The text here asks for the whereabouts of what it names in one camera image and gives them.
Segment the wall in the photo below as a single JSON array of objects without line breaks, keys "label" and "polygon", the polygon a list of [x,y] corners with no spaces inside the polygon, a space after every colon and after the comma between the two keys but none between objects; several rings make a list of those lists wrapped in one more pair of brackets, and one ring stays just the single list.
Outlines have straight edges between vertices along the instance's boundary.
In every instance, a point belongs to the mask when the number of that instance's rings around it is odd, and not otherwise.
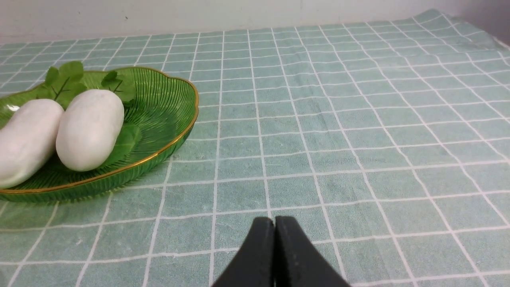
[{"label": "wall", "polygon": [[510,40],[509,7],[509,0],[1,0],[0,43],[393,20],[430,8]]}]

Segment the green glass plate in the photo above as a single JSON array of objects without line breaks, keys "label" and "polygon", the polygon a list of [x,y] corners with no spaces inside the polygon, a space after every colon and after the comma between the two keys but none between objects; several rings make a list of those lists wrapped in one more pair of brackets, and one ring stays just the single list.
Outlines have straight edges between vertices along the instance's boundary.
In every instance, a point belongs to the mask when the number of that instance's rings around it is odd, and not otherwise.
[{"label": "green glass plate", "polygon": [[[49,202],[92,197],[120,188],[160,164],[190,134],[198,117],[198,92],[187,80],[145,67],[115,69],[133,81],[136,97],[125,107],[124,125],[112,152],[116,155],[89,172],[73,172],[55,154],[29,180],[0,189],[0,199]],[[81,80],[94,88],[107,71],[85,71]],[[35,99],[35,88],[0,98],[0,128],[19,107]]]}]

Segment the light green tablecloth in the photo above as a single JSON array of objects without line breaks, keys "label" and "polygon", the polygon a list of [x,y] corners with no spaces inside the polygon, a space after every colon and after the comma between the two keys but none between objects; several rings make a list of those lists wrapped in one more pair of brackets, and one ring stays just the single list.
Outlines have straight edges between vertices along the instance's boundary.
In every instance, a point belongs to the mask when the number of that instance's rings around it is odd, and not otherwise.
[{"label": "light green tablecloth", "polygon": [[80,203],[0,202],[0,286],[206,287],[254,217],[295,216],[353,286],[510,286],[510,51],[432,10],[394,22],[0,46],[189,78],[169,160]]}]

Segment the gold rim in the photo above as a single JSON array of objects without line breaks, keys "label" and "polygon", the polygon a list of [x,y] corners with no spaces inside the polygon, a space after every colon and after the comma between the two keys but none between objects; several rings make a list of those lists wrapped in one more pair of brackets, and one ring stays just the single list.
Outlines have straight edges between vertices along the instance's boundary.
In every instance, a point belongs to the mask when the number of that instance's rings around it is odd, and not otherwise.
[{"label": "gold rim", "polygon": [[[190,124],[186,127],[186,129],[184,129],[184,131],[182,133],[180,133],[176,138],[174,138],[169,144],[167,144],[166,146],[164,146],[163,148],[161,148],[157,152],[149,155],[148,157],[146,157],[144,159],[141,159],[141,160],[139,160],[139,161],[137,161],[135,163],[132,163],[130,165],[127,165],[127,166],[124,166],[122,168],[119,168],[117,170],[111,171],[109,173],[98,175],[98,176],[95,176],[95,177],[92,177],[92,178],[89,178],[89,179],[86,179],[86,180],[77,181],[77,182],[68,183],[68,184],[63,184],[63,185],[58,185],[58,186],[54,186],[54,187],[39,188],[39,189],[0,189],[0,194],[37,194],[37,193],[47,193],[47,192],[54,192],[56,190],[60,190],[60,189],[64,189],[64,188],[69,188],[69,187],[73,187],[73,186],[77,186],[77,185],[86,184],[86,183],[89,183],[89,182],[92,182],[92,181],[96,181],[98,179],[102,179],[102,178],[105,178],[105,177],[112,176],[114,174],[118,174],[118,173],[123,172],[125,170],[134,168],[135,166],[141,165],[141,164],[143,164],[143,163],[145,163],[145,162],[147,162],[147,161],[157,157],[162,152],[164,152],[165,150],[169,149],[172,145],[174,145],[176,142],[178,142],[193,127],[193,125],[196,122],[196,119],[198,118],[198,90],[196,89],[195,85],[193,85],[193,83],[191,83],[190,81],[188,81],[186,79],[179,78],[179,77],[171,77],[171,76],[165,74],[162,71],[159,71],[159,70],[156,70],[156,69],[150,68],[150,67],[142,67],[142,66],[121,67],[121,68],[118,68],[118,69],[115,69],[115,70],[130,69],[130,68],[142,68],[142,69],[153,70],[155,72],[158,72],[158,73],[164,75],[165,77],[167,77],[169,79],[181,80],[181,81],[184,81],[184,82],[186,82],[186,83],[191,85],[191,87],[195,91],[195,115],[194,115],[193,119],[191,120]],[[89,71],[85,71],[85,72],[104,73],[106,71],[89,70]],[[17,95],[17,94],[21,94],[21,93],[25,93],[25,92],[28,92],[28,91],[33,91],[33,90],[39,88],[41,85],[42,85],[42,83],[37,85],[37,86],[35,86],[35,87],[33,87],[30,90],[17,92],[17,93],[9,95],[8,97],[13,96],[13,95]]]}]

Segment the white vegetable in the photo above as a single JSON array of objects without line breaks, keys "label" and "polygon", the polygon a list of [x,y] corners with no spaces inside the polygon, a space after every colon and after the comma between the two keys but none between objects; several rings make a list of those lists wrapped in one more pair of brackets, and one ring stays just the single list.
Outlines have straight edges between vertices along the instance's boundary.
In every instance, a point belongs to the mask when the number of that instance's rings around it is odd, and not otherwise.
[{"label": "white vegetable", "polygon": [[92,89],[79,94],[60,120],[60,160],[77,172],[99,167],[112,153],[123,122],[124,106],[115,93]]},{"label": "white vegetable", "polygon": [[0,130],[0,188],[34,175],[55,152],[64,109],[48,99],[30,100]]}]

